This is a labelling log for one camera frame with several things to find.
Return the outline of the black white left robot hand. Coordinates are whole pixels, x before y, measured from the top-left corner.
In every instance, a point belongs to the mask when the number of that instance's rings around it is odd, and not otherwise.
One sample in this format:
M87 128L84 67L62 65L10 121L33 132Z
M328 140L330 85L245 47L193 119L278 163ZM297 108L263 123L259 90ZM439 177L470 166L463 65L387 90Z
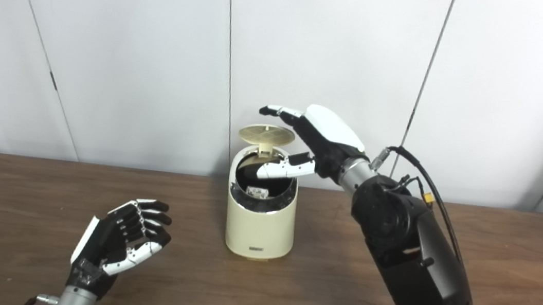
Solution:
M103 218L93 216L70 257L66 285L103 299L120 273L139 266L171 241L165 229L172 223L169 207L155 199L135 199Z

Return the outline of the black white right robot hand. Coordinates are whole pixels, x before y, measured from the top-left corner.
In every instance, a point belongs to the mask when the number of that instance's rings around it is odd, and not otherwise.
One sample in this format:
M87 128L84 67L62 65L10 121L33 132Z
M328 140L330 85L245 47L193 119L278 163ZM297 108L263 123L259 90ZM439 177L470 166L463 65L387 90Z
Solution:
M282 119L294 129L310 152L246 166L244 173L249 178L269 180L317 174L341 185L341 175L346 162L367 158L365 145L359 137L329 108L311 104L304 112L299 112L284 106L267 105L262 107L259 113Z

